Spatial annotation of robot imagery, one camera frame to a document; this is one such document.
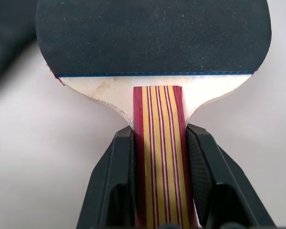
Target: ping pong paddle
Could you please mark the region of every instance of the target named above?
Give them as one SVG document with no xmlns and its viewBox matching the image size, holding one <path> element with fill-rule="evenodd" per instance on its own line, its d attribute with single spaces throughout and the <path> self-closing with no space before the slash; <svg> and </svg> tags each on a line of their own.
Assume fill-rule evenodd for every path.
<svg viewBox="0 0 286 229">
<path fill-rule="evenodd" d="M 185 127 L 264 61 L 267 1 L 39 0 L 37 38 L 64 85 L 134 128 L 136 225 L 195 226 Z"/>
</svg>

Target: black rubber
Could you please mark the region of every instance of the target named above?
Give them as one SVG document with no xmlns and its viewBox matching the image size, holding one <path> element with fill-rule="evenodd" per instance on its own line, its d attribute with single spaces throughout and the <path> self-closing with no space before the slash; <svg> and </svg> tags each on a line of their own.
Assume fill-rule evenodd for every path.
<svg viewBox="0 0 286 229">
<path fill-rule="evenodd" d="M 266 0 L 39 0 L 56 75 L 253 73 L 271 41 Z"/>
<path fill-rule="evenodd" d="M 36 39 L 37 0 L 0 0 L 0 78 L 22 48 Z"/>
</svg>

